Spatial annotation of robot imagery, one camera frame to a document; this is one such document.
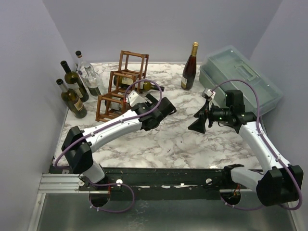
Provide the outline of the dark bottle gold foil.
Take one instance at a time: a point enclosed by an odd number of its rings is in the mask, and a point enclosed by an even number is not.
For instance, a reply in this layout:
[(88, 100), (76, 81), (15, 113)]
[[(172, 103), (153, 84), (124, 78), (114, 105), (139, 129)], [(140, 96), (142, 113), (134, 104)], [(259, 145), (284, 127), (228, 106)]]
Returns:
[(194, 42), (192, 45), (191, 55), (189, 56), (181, 77), (181, 87), (183, 90), (190, 90), (193, 87), (195, 75), (196, 75), (196, 63), (197, 63), (197, 50), (199, 47), (198, 42)]

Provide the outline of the clear bottle dark label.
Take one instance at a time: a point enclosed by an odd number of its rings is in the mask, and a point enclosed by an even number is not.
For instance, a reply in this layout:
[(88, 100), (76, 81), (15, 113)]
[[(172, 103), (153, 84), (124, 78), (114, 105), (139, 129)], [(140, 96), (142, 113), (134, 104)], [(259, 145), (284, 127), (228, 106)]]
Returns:
[(85, 69), (85, 84), (92, 96), (98, 97), (103, 94), (103, 85), (100, 76), (94, 71), (90, 65), (84, 66)]

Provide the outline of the clear wine bottle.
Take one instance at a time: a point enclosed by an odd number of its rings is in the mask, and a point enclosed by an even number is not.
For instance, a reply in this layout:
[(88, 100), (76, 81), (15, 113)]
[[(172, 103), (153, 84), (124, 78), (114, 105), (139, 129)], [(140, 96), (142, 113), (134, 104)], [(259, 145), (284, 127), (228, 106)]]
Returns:
[(76, 51), (75, 54), (78, 59), (78, 65), (77, 65), (76, 72), (79, 74), (81, 79), (84, 80), (87, 74), (86, 70), (93, 69), (93, 66), (83, 58), (81, 51)]

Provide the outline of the green bottle white label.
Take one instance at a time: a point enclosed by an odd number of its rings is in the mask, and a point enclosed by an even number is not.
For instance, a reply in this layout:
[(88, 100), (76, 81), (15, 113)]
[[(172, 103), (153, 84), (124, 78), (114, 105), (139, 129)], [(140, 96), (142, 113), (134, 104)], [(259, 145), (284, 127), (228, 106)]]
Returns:
[(64, 79), (68, 87), (77, 93), (83, 103), (86, 102), (89, 99), (89, 95), (79, 75), (70, 69), (67, 61), (63, 60), (60, 64), (65, 71)]

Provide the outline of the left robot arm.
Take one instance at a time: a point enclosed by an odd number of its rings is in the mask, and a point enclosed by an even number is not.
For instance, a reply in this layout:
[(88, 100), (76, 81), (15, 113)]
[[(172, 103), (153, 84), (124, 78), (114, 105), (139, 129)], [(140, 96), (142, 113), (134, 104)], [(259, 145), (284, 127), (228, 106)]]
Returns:
[(72, 127), (62, 145), (72, 173), (86, 176), (96, 190), (102, 190), (107, 179), (103, 168), (93, 160), (94, 152), (128, 133), (152, 130), (158, 127), (164, 118), (176, 112), (176, 107), (167, 97), (157, 100), (151, 94), (142, 97), (132, 92), (127, 100), (131, 108), (124, 114), (84, 130), (78, 126)]

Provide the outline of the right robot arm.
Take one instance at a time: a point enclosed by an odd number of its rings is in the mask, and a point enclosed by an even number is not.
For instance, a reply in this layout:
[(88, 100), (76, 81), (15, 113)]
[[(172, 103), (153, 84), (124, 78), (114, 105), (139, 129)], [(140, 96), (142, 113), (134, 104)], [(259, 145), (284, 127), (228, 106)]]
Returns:
[(194, 115), (197, 119), (188, 129), (204, 134), (205, 124), (226, 122), (238, 133), (254, 152), (263, 173), (235, 164), (224, 167), (221, 182), (228, 189), (240, 184), (257, 194), (264, 206), (302, 201), (303, 170), (286, 160), (266, 136), (253, 112), (246, 112), (244, 96), (240, 90), (225, 93), (226, 106), (213, 105), (215, 92), (205, 89), (205, 104)]

